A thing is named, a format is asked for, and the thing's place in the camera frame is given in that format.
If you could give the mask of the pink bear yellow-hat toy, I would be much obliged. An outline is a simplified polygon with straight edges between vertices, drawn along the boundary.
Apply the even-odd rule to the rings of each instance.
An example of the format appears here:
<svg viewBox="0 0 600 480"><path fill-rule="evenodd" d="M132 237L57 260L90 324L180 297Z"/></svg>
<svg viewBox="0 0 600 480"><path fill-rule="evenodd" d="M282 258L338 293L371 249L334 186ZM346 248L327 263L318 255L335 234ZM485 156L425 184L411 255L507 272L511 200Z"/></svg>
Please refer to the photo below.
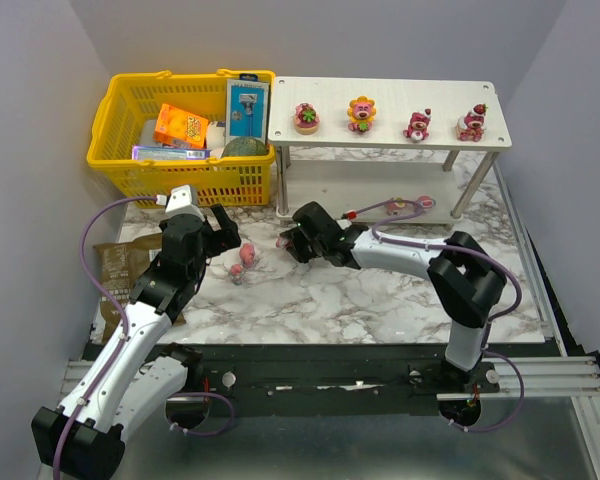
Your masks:
<svg viewBox="0 0 600 480"><path fill-rule="evenodd" d="M400 197L392 197L387 202L385 209L388 216L401 216L405 214L409 203Z"/></svg>

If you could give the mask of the pink bear white-hat toy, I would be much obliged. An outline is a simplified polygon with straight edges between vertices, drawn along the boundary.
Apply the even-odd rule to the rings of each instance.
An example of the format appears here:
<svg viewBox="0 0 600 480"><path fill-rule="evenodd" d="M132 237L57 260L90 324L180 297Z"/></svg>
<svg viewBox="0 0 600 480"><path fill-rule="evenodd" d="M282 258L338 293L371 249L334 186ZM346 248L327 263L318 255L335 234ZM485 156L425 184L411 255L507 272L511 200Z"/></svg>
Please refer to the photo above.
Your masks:
<svg viewBox="0 0 600 480"><path fill-rule="evenodd" d="M419 143L429 137L429 124L431 122L431 110L429 108L414 111L408 122L407 128L403 131L403 136L413 143Z"/></svg>

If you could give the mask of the pink bear sunflower toy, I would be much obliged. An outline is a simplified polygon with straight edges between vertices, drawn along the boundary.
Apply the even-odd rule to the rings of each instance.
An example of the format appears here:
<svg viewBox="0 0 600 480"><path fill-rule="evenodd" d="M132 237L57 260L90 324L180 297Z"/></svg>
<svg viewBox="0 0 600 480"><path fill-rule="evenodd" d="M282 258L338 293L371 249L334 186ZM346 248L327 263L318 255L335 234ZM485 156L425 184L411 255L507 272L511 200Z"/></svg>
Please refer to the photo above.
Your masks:
<svg viewBox="0 0 600 480"><path fill-rule="evenodd" d="M348 129L364 134L371 130L376 115L375 101L366 96L359 96L349 102L347 111Z"/></svg>

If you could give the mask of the pink bear cake toy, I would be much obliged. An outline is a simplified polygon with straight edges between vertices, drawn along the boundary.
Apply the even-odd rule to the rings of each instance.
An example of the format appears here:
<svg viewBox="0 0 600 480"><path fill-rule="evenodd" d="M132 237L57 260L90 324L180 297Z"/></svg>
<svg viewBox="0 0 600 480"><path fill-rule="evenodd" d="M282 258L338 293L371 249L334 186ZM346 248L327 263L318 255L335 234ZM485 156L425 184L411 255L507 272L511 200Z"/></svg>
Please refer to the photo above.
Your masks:
<svg viewBox="0 0 600 480"><path fill-rule="evenodd" d="M310 103L300 103L295 107L293 126L302 135L316 133L320 125L320 118L314 106Z"/></svg>

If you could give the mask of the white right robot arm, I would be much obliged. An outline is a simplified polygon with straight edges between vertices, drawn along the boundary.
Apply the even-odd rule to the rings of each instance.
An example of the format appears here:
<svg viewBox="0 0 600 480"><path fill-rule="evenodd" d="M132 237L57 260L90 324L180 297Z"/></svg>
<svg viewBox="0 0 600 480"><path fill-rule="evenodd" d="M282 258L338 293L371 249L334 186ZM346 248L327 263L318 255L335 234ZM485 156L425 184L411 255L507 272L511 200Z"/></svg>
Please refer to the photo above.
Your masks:
<svg viewBox="0 0 600 480"><path fill-rule="evenodd" d="M465 232L418 241L356 223L357 216L349 211L337 220L312 201L294 213L295 226L280 234L277 246L299 263L321 258L335 267L380 269L430 281L451 320L444 362L471 373L483 357L491 311L507 284L504 267Z"/></svg>

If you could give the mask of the pink bear shell toy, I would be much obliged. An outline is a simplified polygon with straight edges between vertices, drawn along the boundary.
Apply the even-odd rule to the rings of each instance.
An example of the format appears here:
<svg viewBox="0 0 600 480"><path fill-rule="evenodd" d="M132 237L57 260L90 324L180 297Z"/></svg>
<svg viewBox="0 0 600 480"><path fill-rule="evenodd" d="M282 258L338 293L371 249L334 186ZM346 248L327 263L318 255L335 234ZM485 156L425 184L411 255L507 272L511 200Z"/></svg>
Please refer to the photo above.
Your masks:
<svg viewBox="0 0 600 480"><path fill-rule="evenodd" d="M279 249L286 249L290 245L290 240L285 237L278 237L276 240L276 247Z"/></svg>

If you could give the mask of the pink bear strawberry toy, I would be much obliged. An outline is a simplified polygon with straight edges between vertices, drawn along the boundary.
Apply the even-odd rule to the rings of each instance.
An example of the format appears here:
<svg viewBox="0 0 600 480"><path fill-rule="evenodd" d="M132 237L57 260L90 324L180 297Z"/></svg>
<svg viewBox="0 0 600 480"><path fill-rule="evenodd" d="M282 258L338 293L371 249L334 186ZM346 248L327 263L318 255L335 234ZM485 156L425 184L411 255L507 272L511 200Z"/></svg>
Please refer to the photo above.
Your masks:
<svg viewBox="0 0 600 480"><path fill-rule="evenodd" d="M476 104L469 112L460 117L455 126L456 137L460 141L479 142L485 133L485 117L488 106Z"/></svg>

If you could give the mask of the pink bear flower-wreath toy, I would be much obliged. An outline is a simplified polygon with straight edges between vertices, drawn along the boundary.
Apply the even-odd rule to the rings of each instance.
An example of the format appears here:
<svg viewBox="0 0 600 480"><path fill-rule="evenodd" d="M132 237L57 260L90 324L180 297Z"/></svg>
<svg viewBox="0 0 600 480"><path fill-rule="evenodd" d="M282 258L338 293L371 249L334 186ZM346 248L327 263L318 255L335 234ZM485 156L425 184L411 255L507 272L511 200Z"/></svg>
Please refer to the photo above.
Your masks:
<svg viewBox="0 0 600 480"><path fill-rule="evenodd" d="M234 285L240 285L243 282L245 268L241 264L234 264L229 269L229 275Z"/></svg>

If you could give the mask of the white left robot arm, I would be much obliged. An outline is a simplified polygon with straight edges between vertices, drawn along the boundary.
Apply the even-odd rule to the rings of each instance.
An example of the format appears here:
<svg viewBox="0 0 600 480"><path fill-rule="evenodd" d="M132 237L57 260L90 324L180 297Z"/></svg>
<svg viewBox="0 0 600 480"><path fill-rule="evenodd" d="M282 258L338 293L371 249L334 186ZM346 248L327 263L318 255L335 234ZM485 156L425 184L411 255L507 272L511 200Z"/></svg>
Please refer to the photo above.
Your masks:
<svg viewBox="0 0 600 480"><path fill-rule="evenodd" d="M170 197L162 248L138 278L121 320L89 371L55 409L42 407L31 427L42 463L56 479L109 479L130 437L186 383L198 355L159 358L144 378L138 371L158 340L199 292L209 261L241 244L237 224L223 206L211 211L212 228L196 204Z"/></svg>

